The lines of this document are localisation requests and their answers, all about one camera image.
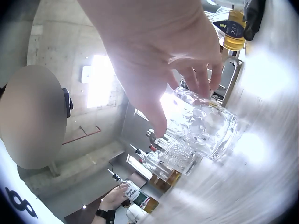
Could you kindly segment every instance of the bottle label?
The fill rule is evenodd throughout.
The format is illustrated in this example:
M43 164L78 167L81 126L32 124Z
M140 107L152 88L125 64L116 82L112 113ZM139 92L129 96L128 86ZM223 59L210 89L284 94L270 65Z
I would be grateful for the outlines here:
M148 201L150 200L150 197L147 194L145 194L142 190L133 185L129 186L125 194L131 201L137 204L140 208L145 208Z
M244 27L232 20L222 20L213 22L213 24L223 31L226 35L233 38L242 38Z

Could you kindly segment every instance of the wrist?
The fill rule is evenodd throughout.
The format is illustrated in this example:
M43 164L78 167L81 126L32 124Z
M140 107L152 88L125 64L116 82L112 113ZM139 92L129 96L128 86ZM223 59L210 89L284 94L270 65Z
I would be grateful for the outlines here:
M114 210L113 206L109 205L108 203L105 203L104 201L100 203L99 209L105 212L107 212L108 210Z

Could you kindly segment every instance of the window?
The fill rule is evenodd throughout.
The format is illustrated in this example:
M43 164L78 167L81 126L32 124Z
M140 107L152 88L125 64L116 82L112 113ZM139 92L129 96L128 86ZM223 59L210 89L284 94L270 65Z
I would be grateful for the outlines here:
M87 108L109 104L114 75L109 57L95 55L91 63Z
M129 163L133 168L135 168L141 175L150 180L152 178L152 173L146 169L139 161L137 161L133 156L128 154L127 163Z
M149 121L147 118L146 118L146 116L144 116L144 114L141 112L141 111L139 111L139 110L137 110L137 109L135 109L135 112L134 112L134 115L135 114L138 114L140 117L142 117L143 119L146 119L147 121Z
M173 110L175 110L175 105L173 104L173 99L174 99L174 95L169 94L169 93L164 93L160 99L163 111L167 117L167 115L169 113L171 113ZM148 119L146 118L146 116L139 110L135 109L134 115L138 114L140 117L146 119L148 121Z

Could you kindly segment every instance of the red bottle cap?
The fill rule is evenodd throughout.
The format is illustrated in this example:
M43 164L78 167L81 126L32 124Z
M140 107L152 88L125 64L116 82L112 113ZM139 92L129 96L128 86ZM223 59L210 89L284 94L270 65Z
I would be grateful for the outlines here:
M151 150L153 150L154 152L157 150L157 149L156 149L155 147L153 147L152 145L150 145L149 148L150 148Z

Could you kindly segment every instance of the stainless steel counter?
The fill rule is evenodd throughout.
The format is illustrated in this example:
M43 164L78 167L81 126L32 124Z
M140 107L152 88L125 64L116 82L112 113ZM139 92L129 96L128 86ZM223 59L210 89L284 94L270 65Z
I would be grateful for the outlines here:
M239 118L224 165L203 159L140 224L262 224L298 195L298 16L268 0L226 107Z

